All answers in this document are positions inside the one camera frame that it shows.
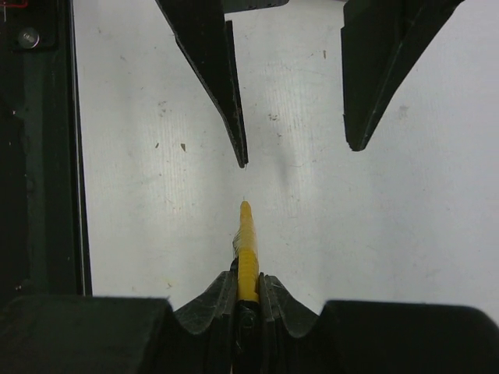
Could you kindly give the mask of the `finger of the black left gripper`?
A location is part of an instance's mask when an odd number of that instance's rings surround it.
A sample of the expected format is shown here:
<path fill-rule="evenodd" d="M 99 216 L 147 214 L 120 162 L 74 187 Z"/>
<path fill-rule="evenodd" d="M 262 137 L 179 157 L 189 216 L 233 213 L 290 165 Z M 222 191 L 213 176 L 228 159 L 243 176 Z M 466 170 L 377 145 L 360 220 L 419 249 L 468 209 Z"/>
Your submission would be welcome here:
<path fill-rule="evenodd" d="M 366 148 L 392 97 L 460 1 L 363 1 L 343 7 L 345 138 Z"/>
<path fill-rule="evenodd" d="M 238 165 L 248 162 L 246 131 L 235 60 L 232 21 L 222 1 L 158 1 L 175 41 L 208 96 L 228 133 Z"/>

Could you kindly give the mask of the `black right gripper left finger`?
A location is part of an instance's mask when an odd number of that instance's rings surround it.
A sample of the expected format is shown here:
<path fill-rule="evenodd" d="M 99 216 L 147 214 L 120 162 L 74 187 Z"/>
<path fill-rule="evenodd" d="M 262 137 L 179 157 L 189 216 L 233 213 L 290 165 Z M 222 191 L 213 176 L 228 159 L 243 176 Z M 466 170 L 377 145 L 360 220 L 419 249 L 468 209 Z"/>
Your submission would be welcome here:
<path fill-rule="evenodd" d="M 235 277 L 166 298 L 29 295 L 1 311 L 3 373 L 228 373 Z"/>

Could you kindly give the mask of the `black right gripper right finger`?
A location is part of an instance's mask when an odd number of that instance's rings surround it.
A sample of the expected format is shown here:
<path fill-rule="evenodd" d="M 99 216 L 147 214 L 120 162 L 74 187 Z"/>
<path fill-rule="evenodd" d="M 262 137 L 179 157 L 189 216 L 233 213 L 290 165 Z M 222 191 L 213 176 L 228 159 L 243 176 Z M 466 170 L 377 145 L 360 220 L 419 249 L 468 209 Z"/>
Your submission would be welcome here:
<path fill-rule="evenodd" d="M 330 300 L 316 314 L 260 275 L 265 373 L 496 373 L 498 327 L 455 305 Z"/>

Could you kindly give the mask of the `yellow utility knife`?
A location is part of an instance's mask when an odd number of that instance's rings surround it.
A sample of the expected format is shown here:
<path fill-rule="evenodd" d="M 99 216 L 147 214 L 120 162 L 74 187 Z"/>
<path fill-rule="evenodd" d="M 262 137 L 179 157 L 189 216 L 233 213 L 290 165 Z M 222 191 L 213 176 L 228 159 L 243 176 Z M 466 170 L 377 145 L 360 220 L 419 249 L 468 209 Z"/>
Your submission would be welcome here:
<path fill-rule="evenodd" d="M 239 212 L 239 229 L 232 241 L 234 259 L 237 260 L 238 300 L 259 302 L 258 295 L 258 249 L 256 228 L 252 208 L 243 200 Z"/>

